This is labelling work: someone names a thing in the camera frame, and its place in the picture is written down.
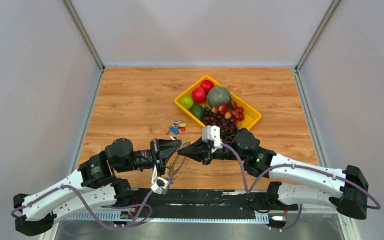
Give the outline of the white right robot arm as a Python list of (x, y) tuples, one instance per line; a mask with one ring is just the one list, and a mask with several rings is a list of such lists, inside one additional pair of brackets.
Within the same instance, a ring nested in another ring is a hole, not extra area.
[(246, 128), (238, 130), (230, 142), (222, 142), (220, 133), (217, 127), (206, 126), (201, 139), (179, 149), (178, 154), (204, 165), (212, 160), (238, 160), (242, 174), (256, 181), (274, 178), (265, 195), (272, 209), (283, 204), (319, 205), (349, 218), (367, 218), (369, 184), (357, 166), (327, 168), (293, 160), (260, 147), (260, 140)]

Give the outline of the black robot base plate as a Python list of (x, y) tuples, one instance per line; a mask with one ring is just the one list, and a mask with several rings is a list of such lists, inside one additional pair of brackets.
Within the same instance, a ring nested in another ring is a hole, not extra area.
[(284, 211), (278, 200), (266, 200), (266, 192), (214, 189), (171, 189), (166, 194), (153, 193), (139, 217), (182, 220), (251, 220), (256, 214)]

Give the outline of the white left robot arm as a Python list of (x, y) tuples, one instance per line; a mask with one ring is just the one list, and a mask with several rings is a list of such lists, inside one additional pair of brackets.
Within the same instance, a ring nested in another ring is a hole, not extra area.
[(68, 176), (35, 194), (13, 197), (15, 229), (40, 235), (70, 216), (100, 207), (127, 207), (134, 193), (127, 179), (116, 173), (152, 170), (151, 192), (165, 194), (170, 182), (162, 178), (167, 162), (182, 145), (179, 139), (152, 139), (150, 148), (134, 151), (132, 142), (118, 138)]

